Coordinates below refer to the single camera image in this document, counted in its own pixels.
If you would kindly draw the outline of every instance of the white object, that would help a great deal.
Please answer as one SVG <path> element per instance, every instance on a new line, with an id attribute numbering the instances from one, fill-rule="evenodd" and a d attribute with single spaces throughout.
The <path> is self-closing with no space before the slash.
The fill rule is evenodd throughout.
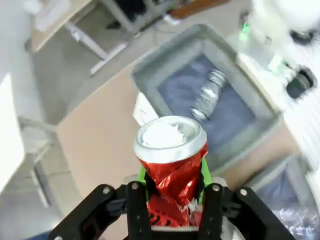
<path id="1" fill-rule="evenodd" d="M 186 142 L 178 125 L 171 126 L 166 122 L 151 125 L 142 135 L 142 141 L 144 146 L 154 149 L 173 148 Z"/>
<path id="2" fill-rule="evenodd" d="M 70 0 L 50 0 L 35 16 L 35 28 L 44 32 L 68 11 L 69 8 Z"/>
<path id="3" fill-rule="evenodd" d="M 173 18 L 169 14 L 164 15 L 163 21 L 165 21 L 167 24 L 170 24 L 172 26 L 178 26 L 181 22 L 181 20 Z"/>
<path id="4" fill-rule="evenodd" d="M 288 84 L 285 77 L 275 76 L 268 72 L 254 58 L 244 53 L 237 55 L 236 63 L 247 73 L 273 109 L 284 111 L 293 104 L 294 100 L 288 95 L 285 88 Z"/>
<path id="5" fill-rule="evenodd" d="M 36 15 L 43 8 L 40 0 L 25 0 L 23 3 L 24 9 L 31 15 Z"/>
<path id="6" fill-rule="evenodd" d="M 13 98 L 11 77 L 0 83 L 0 193 L 25 158 L 23 140 Z"/>
<path id="7" fill-rule="evenodd" d="M 146 123 L 159 118 L 156 111 L 142 92 L 139 92 L 136 98 L 133 117 L 139 126 L 145 125 Z"/>
<path id="8" fill-rule="evenodd" d="M 299 46 L 287 44 L 282 50 L 292 61 L 310 68 L 320 81 L 320 44 Z M 309 166 L 316 171 L 320 165 L 320 89 L 308 90 L 297 101 L 293 102 L 284 113 L 284 119 L 291 134 Z"/>
<path id="9" fill-rule="evenodd" d="M 286 50 L 294 44 L 290 31 L 305 33 L 318 28 L 319 21 L 318 0 L 253 0 L 248 17 L 250 32 L 289 63 L 294 59 Z"/>
<path id="10" fill-rule="evenodd" d="M 154 130 L 152 131 L 154 135 L 150 134 L 150 137 L 145 139 L 164 137 L 163 134 L 158 136 L 155 135 L 158 134 L 159 131 L 161 131 L 161 129 L 159 128 L 161 128 L 162 126 L 165 127 L 164 124 L 160 123 L 166 123 L 171 126 L 178 126 L 179 132 L 184 134 L 183 142 L 185 141 L 185 143 L 179 143 L 180 140 L 177 140 L 179 136 L 175 140 L 169 140 L 170 137 L 174 137 L 176 134 L 172 133 L 172 130 L 170 130 L 166 131 L 170 132 L 170 134 L 172 133 L 172 136 L 166 135 L 168 142 L 171 143 L 168 144 L 168 146 L 170 147 L 152 148 L 146 146 L 143 136 L 153 125 L 156 125 Z M 133 150 L 136 157 L 146 163 L 168 164 L 182 161 L 198 154 L 199 151 L 205 146 L 206 142 L 207 134 L 197 121 L 184 116 L 163 116 L 143 125 L 138 129 L 133 144 Z"/>
<path id="11" fill-rule="evenodd" d="M 305 179 L 310 186 L 318 212 L 320 213 L 320 170 L 316 172 L 309 172 L 305 176 Z"/>

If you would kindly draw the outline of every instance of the desk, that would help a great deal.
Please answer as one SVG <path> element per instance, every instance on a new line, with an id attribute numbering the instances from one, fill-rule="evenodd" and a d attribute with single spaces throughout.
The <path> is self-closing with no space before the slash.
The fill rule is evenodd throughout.
<path id="1" fill-rule="evenodd" d="M 92 0 L 69 0 L 69 9 L 62 14 L 54 24 L 49 26 L 45 31 L 39 31 L 36 29 L 36 19 L 33 17 L 32 24 L 32 36 L 31 36 L 31 46 L 34 52 L 39 51 L 53 35 L 61 29 L 63 26 L 68 29 L 72 37 L 77 41 L 83 43 L 92 52 L 94 52 L 101 60 L 91 68 L 91 75 L 95 74 L 99 69 L 101 69 L 107 62 L 109 62 L 114 56 L 125 49 L 129 42 L 124 41 L 107 53 L 102 47 L 100 47 L 92 38 L 90 38 L 85 32 L 78 28 L 75 24 L 70 22 L 70 19 L 87 6 Z"/>

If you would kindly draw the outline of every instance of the can lid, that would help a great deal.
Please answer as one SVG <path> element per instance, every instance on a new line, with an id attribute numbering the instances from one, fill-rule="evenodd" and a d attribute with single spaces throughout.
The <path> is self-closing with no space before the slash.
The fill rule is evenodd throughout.
<path id="1" fill-rule="evenodd" d="M 183 136 L 183 141 L 170 141 L 173 146 L 154 147 L 146 144 L 144 135 L 152 127 L 164 126 L 165 124 L 175 127 Z M 134 152 L 136 156 L 147 163 L 167 164 L 187 159 L 198 153 L 207 142 L 207 134 L 200 124 L 188 117 L 164 116 L 143 125 L 136 134 Z"/>

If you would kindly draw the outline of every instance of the floor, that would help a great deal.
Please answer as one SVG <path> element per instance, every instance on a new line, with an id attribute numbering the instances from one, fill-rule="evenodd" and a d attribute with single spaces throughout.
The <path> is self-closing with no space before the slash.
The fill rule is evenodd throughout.
<path id="1" fill-rule="evenodd" d="M 22 240 L 50 231 L 62 219 L 61 206 L 58 205 L 51 185 L 54 177 L 63 178 L 62 172 L 54 176 L 44 173 L 39 165 L 39 179 L 48 201 L 39 194 L 35 179 L 31 175 L 33 158 L 27 155 L 0 196 L 0 239 Z"/>
<path id="2" fill-rule="evenodd" d="M 207 23 L 214 26 L 223 36 L 229 36 L 238 28 L 239 14 L 249 9 L 250 2 L 250 0 L 231 0 L 225 5 L 186 18 L 178 26 L 170 26 L 159 20 L 144 30 L 138 38 L 133 38 L 128 48 L 94 76 L 90 76 L 90 69 L 99 59 L 87 49 L 76 44 L 67 30 L 61 29 L 41 51 L 33 56 L 34 73 L 47 122 L 58 124 L 73 108 L 117 72 L 169 40 L 174 33 L 181 32 L 197 23 Z M 109 50 L 125 33 L 124 30 L 106 30 L 105 26 L 113 21 L 112 15 L 98 4 L 78 25 L 98 44 Z M 41 169 L 46 176 L 45 184 L 54 198 L 53 206 L 58 208 L 58 213 L 54 211 L 57 218 L 66 216 L 79 204 L 82 196 L 73 181 L 68 163 L 57 141 L 41 161 Z M 23 173 L 17 173 L 6 188 L 6 193 L 32 185 L 29 171 L 21 170 L 20 172 Z"/>

